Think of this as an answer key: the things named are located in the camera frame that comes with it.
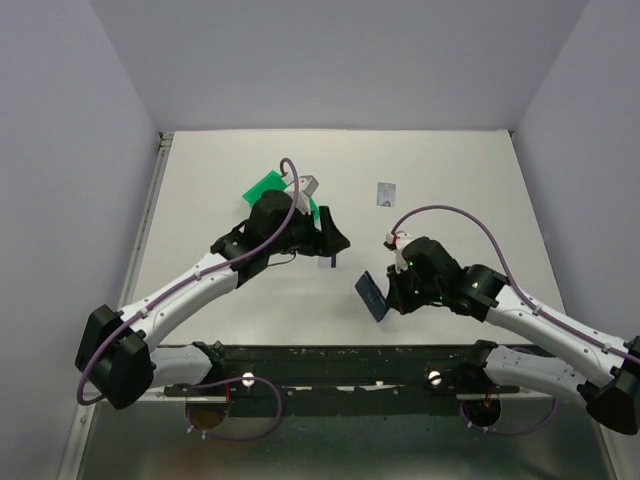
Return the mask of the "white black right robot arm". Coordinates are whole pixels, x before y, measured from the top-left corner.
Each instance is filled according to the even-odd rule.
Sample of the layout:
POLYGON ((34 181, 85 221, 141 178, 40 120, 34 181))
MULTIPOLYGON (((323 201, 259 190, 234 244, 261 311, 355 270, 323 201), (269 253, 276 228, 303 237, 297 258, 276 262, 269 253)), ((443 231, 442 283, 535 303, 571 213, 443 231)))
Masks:
POLYGON ((639 432, 639 341, 598 332, 517 289, 514 281, 480 264, 462 267, 437 241, 401 232, 384 243, 395 260, 387 269, 387 305, 402 315, 425 306, 508 330, 546 351, 536 357, 485 344, 464 362, 469 390, 524 387, 583 406, 615 432, 639 432))

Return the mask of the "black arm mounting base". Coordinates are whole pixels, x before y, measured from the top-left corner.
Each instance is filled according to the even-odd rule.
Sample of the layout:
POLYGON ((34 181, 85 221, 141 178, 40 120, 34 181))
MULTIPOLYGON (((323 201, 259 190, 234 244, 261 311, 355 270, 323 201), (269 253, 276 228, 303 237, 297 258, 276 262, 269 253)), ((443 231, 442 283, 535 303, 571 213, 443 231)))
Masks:
POLYGON ((458 398, 512 394, 482 370, 492 344, 391 346, 210 346, 213 370, 196 389, 168 397, 226 396, 236 417, 454 415, 458 398))

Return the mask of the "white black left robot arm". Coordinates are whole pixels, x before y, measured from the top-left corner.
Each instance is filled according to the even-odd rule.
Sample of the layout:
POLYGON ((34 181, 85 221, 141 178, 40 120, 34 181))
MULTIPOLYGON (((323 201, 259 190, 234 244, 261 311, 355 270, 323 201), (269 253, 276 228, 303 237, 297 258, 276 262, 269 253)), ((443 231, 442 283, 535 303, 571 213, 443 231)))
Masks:
POLYGON ((179 325, 210 302, 264 271, 273 255, 331 257, 349 248, 328 207, 301 211, 291 194, 269 190, 249 217, 220 237, 196 264, 142 300, 114 311, 106 305, 88 318, 75 366, 114 408, 136 402, 148 389, 190 385, 214 393, 222 380, 219 359, 202 342, 161 348, 179 325))

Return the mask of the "grey striped credit card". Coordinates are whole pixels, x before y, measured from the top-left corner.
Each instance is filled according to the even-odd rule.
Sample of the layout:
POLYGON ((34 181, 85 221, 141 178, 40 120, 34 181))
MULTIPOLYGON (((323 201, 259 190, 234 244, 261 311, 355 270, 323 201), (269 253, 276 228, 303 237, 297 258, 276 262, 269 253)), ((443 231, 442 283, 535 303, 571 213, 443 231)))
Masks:
POLYGON ((322 269, 335 269, 337 267, 337 256, 319 257, 318 267, 322 269))

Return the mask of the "blue leather card holder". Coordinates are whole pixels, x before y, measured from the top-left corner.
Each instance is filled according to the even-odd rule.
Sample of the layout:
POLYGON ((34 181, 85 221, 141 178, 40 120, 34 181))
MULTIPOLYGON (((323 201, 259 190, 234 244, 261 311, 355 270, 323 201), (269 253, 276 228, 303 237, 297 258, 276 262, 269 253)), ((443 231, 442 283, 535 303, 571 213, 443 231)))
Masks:
POLYGON ((380 323, 389 311, 385 296, 368 271, 364 271, 354 286, 364 305, 376 323, 380 323))

